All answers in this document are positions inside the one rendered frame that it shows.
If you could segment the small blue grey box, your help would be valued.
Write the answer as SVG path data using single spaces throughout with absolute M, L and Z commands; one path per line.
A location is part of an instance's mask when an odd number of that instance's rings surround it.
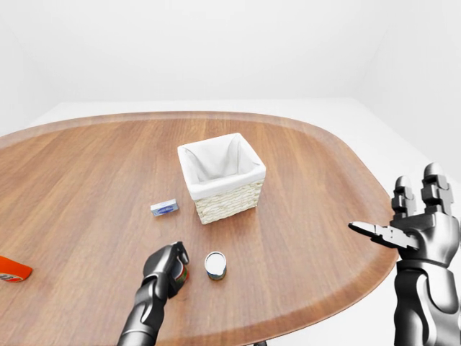
M 154 216 L 162 216 L 164 214 L 176 211 L 179 209 L 176 199 L 167 200 L 164 202 L 151 205 L 151 212 Z

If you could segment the orange printed carton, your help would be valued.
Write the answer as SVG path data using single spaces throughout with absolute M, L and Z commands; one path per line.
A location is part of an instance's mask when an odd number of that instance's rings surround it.
M 7 257 L 0 256 L 0 280 L 18 283 L 32 274 L 32 268 Z

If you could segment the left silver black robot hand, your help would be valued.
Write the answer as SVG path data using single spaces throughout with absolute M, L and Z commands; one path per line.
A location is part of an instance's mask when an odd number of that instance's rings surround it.
M 189 256 L 182 241 L 160 248 L 146 260 L 142 285 L 155 281 L 154 292 L 158 298 L 166 300 L 174 297 L 179 290 L 172 288 L 171 270 L 178 261 L 186 266 L 189 264 Z

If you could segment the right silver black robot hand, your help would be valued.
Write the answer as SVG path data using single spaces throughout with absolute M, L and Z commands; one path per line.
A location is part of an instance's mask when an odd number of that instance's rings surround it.
M 438 163 L 424 169 L 421 199 L 424 212 L 416 213 L 416 198 L 406 176 L 395 182 L 391 207 L 393 219 L 387 226 L 352 221 L 349 228 L 385 247 L 396 248 L 405 260 L 421 260 L 449 267 L 460 245 L 461 230 L 452 215 L 451 185 Z

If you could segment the red green tomato sauce tin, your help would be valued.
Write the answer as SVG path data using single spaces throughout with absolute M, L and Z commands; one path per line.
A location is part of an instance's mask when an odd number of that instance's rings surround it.
M 173 280 L 171 284 L 172 288 L 175 291 L 180 290 L 189 278 L 187 266 L 181 261 L 178 261 L 171 270 L 171 276 Z

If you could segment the white lined wicker basket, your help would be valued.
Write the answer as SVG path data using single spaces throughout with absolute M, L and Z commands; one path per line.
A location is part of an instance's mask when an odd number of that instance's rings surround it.
M 184 144 L 177 153 L 202 224 L 257 206 L 267 169 L 240 133 Z

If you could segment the tin with white lid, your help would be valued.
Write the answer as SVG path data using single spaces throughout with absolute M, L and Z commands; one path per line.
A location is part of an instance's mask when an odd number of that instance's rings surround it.
M 210 279 L 222 280 L 227 271 L 225 255 L 218 251 L 209 253 L 205 258 L 205 270 Z

